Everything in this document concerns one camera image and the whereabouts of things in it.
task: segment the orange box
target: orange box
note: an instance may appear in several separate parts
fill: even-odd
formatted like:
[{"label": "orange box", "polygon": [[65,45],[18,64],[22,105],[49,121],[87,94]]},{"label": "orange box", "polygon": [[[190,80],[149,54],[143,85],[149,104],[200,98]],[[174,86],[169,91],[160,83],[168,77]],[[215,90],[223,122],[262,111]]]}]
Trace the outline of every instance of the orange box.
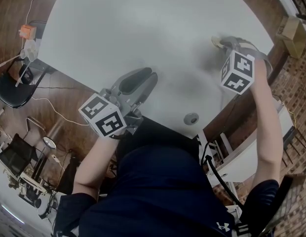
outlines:
[{"label": "orange box", "polygon": [[36,31],[35,26],[23,25],[19,31],[19,36],[27,40],[33,40],[36,37]]}]

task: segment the brick wall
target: brick wall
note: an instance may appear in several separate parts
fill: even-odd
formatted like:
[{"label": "brick wall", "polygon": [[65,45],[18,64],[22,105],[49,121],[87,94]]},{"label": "brick wall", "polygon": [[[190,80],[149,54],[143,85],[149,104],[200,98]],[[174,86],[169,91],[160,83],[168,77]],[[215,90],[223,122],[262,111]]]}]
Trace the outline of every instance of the brick wall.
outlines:
[{"label": "brick wall", "polygon": [[[306,138],[306,48],[300,60],[289,57],[277,79],[271,86],[273,94],[279,95],[285,106],[294,113],[296,127]],[[239,146],[257,127],[256,112],[253,112],[244,123],[229,136],[232,148]],[[282,163],[281,176],[287,173],[306,174],[306,149],[297,141],[293,140],[297,152],[289,146],[287,152],[292,160],[284,154],[283,159],[288,164]],[[236,185],[241,202],[244,202],[251,188],[252,179]],[[294,204],[285,222],[282,222],[276,229],[276,236],[280,237],[306,237],[306,181],[304,189]]]}]

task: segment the dark blue t-shirt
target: dark blue t-shirt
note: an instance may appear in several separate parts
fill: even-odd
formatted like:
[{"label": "dark blue t-shirt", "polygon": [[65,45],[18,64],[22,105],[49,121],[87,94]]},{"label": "dark blue t-shirt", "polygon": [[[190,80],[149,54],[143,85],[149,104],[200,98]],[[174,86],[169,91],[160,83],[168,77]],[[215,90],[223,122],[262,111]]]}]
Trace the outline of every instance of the dark blue t-shirt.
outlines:
[{"label": "dark blue t-shirt", "polygon": [[[265,190],[274,197],[277,189],[274,180],[254,188],[249,197],[256,199],[251,203],[257,206]],[[245,208],[250,210],[250,205],[245,203]],[[228,231],[218,227],[226,224]],[[121,161],[117,182],[105,199],[97,203],[86,194],[61,198],[54,232],[71,236],[77,226],[81,237],[215,237],[231,236],[234,218],[191,155],[177,148],[147,146]]]}]

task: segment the black plastic chair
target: black plastic chair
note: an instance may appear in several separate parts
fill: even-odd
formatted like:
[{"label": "black plastic chair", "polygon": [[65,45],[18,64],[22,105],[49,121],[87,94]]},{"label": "black plastic chair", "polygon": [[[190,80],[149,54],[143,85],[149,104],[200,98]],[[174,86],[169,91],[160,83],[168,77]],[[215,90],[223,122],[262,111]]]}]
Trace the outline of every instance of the black plastic chair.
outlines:
[{"label": "black plastic chair", "polygon": [[3,72],[0,77],[0,99],[12,108],[20,108],[31,99],[36,88],[49,69],[49,67],[47,67],[43,70],[36,84],[28,85],[20,83],[16,87],[17,81],[10,76],[9,70],[16,61],[20,60],[19,58],[14,59],[8,69]]},{"label": "black plastic chair", "polygon": [[36,149],[17,133],[8,147],[0,153],[0,160],[16,177],[20,176],[32,159],[38,161]]}]

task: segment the wooden floor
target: wooden floor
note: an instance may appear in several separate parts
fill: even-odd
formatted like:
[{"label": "wooden floor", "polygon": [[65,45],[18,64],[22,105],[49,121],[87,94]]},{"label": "wooden floor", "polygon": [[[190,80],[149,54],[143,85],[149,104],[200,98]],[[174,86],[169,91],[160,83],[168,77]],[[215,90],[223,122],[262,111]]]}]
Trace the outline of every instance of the wooden floor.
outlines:
[{"label": "wooden floor", "polygon": [[[29,13],[28,22],[31,20],[47,21],[51,9],[56,0],[34,0],[32,10]],[[285,15],[278,0],[244,0],[257,15],[267,32],[273,39],[275,47],[269,54],[269,58],[274,67],[281,61],[284,55],[282,45],[275,39],[275,32],[278,25]],[[18,37],[20,26],[25,23],[27,12],[31,0],[0,0],[0,62],[16,55],[21,49],[21,39]],[[14,75],[18,72],[18,67],[14,70]],[[75,87],[75,90],[68,89],[37,89],[35,98],[48,98],[54,105],[55,109],[62,113],[66,118],[76,122],[84,123],[77,109],[91,95],[88,88],[67,77],[66,75],[56,72],[52,75],[46,75],[40,84],[40,87]],[[220,131],[235,127],[244,114],[248,113],[248,107],[253,105],[250,93],[244,94],[237,100],[237,104],[229,104],[213,122],[205,128],[205,134],[208,139],[214,138]],[[227,120],[227,116],[233,107],[233,120]],[[5,132],[11,137],[15,133],[20,136],[26,134],[27,116],[34,117],[44,124],[46,130],[49,130],[56,122],[58,115],[53,111],[47,100],[30,100],[20,109],[5,108],[5,114],[0,117],[0,125]],[[40,145],[42,134],[30,133],[26,140],[37,147]],[[94,141],[97,139],[96,134],[86,126],[80,126],[70,122],[64,125],[64,135],[60,144],[66,149],[74,149],[81,159],[88,153]],[[50,159],[45,167],[45,174],[57,182],[61,167]]]}]

